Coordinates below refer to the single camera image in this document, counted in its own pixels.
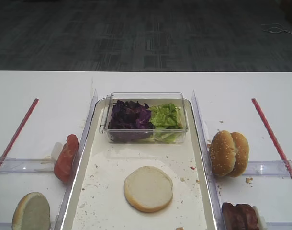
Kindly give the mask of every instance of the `serving tray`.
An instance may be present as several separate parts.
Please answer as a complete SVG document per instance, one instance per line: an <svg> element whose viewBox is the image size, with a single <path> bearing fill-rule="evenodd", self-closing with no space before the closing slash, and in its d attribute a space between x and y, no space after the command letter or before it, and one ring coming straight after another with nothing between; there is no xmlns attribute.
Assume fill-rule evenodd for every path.
<svg viewBox="0 0 292 230"><path fill-rule="evenodd" d="M61 229L214 229L191 103L185 100L183 143L113 144L99 132L105 100L96 104ZM142 213L127 203L124 180L141 166L172 178L173 199L164 210Z"/></svg>

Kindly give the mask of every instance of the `carpet floor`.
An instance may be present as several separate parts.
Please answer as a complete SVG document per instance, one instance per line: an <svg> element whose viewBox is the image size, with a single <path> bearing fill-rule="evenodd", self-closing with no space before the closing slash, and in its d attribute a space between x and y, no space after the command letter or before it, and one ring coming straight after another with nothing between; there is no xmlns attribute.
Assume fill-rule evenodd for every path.
<svg viewBox="0 0 292 230"><path fill-rule="evenodd" d="M0 70L292 71L274 0L0 0Z"/></svg>

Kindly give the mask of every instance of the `chopped lettuce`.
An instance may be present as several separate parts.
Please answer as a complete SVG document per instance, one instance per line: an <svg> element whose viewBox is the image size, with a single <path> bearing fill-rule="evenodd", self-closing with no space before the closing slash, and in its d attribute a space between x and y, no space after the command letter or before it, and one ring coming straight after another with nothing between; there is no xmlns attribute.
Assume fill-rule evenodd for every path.
<svg viewBox="0 0 292 230"><path fill-rule="evenodd" d="M173 103L152 106L148 110L151 111L149 121L155 127L166 127L170 129L182 128L180 121L180 109Z"/></svg>
<svg viewBox="0 0 292 230"><path fill-rule="evenodd" d="M172 143L181 133L174 132L157 132L165 129L181 129L180 109L173 103L152 106L148 110L151 111L150 122L155 126L153 138L156 141Z"/></svg>

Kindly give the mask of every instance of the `red stick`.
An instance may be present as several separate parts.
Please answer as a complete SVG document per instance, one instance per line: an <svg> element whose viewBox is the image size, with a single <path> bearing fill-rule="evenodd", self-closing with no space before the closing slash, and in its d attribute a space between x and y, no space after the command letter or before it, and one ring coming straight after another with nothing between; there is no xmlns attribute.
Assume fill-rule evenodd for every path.
<svg viewBox="0 0 292 230"><path fill-rule="evenodd" d="M26 124L28 118L30 117L32 111L34 110L36 104L38 103L39 99L35 98L35 100L33 101L32 105L30 106L28 112L26 113L25 117L23 118L22 122L20 123L20 125L18 126L16 132L14 133L12 139L10 140L7 148L5 149L5 151L3 152L1 159L0 159L0 167L4 161L4 159L7 157L8 153L10 152L10 149L12 148L15 140L17 139L18 135L20 134L22 128L24 127L24 125Z"/></svg>
<svg viewBox="0 0 292 230"><path fill-rule="evenodd" d="M287 170L289 171L290 176L291 176L291 179L292 179L292 168L291 168L291 167L289 166L289 164L287 163L287 160L288 160L287 157L285 156L285 154L284 154L284 152L283 152L283 150L282 150L282 148L281 148L281 146L280 146L278 140L277 140L276 137L275 137L274 132L272 131L272 129L271 129L271 127L270 127L268 121L266 120L266 117L265 117L264 113L262 112L261 107L259 106L259 104L258 104L256 98L252 98L251 100L252 100L252 103L254 104L254 106L255 106L255 108L256 108L256 110L257 110L259 116L261 117L262 122L263 122L263 124L265 125L265 128L267 129L267 131L268 131L268 133L269 133L269 135L270 135L270 138L271 138L272 142L274 143L274 145L275 145L275 147L276 147L276 149L277 149L277 151L278 151L278 153L279 153L281 159L282 159L283 161L286 162L286 163L285 163L285 167L286 167Z"/></svg>

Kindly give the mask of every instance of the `clear plastic container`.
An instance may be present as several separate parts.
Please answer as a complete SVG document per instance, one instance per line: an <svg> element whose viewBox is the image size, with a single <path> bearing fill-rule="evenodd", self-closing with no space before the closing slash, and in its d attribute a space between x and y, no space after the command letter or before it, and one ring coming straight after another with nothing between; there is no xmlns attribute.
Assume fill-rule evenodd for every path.
<svg viewBox="0 0 292 230"><path fill-rule="evenodd" d="M153 127L151 129L111 128L113 106L122 102L138 102L142 106L160 106L172 103L177 107L177 121L180 128ZM102 115L100 132L106 133L113 143L182 143L188 130L182 93L111 93L107 96Z"/></svg>

